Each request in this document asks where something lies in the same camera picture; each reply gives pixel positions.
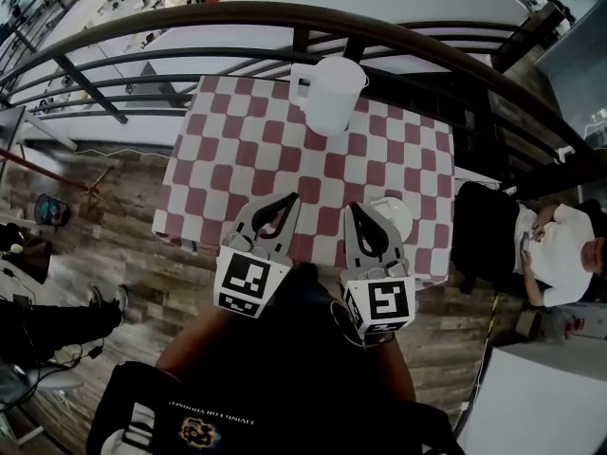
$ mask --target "white wall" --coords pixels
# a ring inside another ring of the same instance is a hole
[[[578,302],[559,305],[555,313],[567,319],[581,319],[581,326],[573,334],[575,336],[607,339],[607,305],[604,303]]]
[[[536,62],[552,84],[563,118],[582,136],[596,122],[593,115],[607,108],[606,19],[607,0],[601,0]]]
[[[571,336],[563,344],[529,342],[502,348],[564,373],[577,374],[607,382],[607,341]]]
[[[226,1],[270,1],[328,7],[357,13],[392,23],[420,22],[429,20],[489,21],[505,24],[520,24],[526,17],[526,9],[516,0],[226,0]],[[445,32],[435,29],[433,33]],[[232,27],[174,28],[148,46],[152,49],[190,46],[257,46],[277,48],[288,46],[292,32],[278,28],[241,27],[235,35]],[[158,74],[170,72],[215,73],[241,63],[242,59],[189,59],[163,60],[152,63]],[[406,56],[384,58],[365,62],[366,65],[402,73],[431,72],[444,70],[434,64],[420,62]],[[175,89],[183,86],[174,84]]]
[[[607,383],[494,350],[460,445],[467,455],[594,455]]]

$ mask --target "wooden floor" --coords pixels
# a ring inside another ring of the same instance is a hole
[[[212,305],[214,256],[212,252],[192,255],[153,237],[151,224],[165,158],[131,153],[111,158],[67,155],[49,149],[44,155],[27,149],[27,156],[58,173],[88,181],[113,166],[101,191],[124,209],[101,206],[88,213],[78,194],[15,165],[9,166],[2,191],[6,207],[28,210],[29,217],[41,192],[65,200],[74,214],[67,227],[45,236],[56,254],[46,284],[37,289],[38,303],[83,305],[88,282],[106,294],[121,283],[130,291],[126,321],[106,339],[101,356],[84,360],[75,370],[83,387],[65,395],[38,392],[24,406],[70,451],[84,454],[95,408],[114,366],[131,359],[154,363],[184,323]],[[335,278],[323,281],[335,288]],[[19,285],[6,282],[10,280],[2,276],[3,289],[18,291]],[[445,410],[453,423],[480,365],[493,296],[489,289],[463,296],[454,287],[458,283],[457,275],[452,274],[446,286],[419,293],[417,320],[398,334],[418,400]],[[498,330],[512,328],[520,306],[518,300],[501,298]],[[67,351],[62,355],[78,352],[78,348]]]

